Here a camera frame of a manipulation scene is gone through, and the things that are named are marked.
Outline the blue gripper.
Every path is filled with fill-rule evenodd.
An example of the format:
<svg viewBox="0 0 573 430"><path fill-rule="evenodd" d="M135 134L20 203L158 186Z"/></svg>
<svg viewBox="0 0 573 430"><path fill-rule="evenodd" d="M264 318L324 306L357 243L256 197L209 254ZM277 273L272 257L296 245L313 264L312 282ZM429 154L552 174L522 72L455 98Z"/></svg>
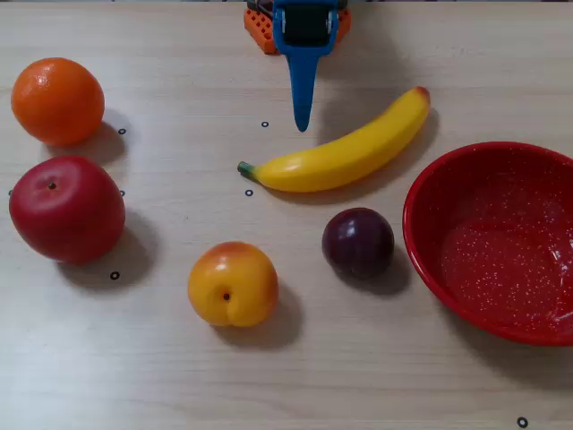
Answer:
<svg viewBox="0 0 573 430"><path fill-rule="evenodd" d="M296 127L305 132L310 122L319 60L330 54L338 33L336 1L276 1L273 38L287 60Z"/></svg>

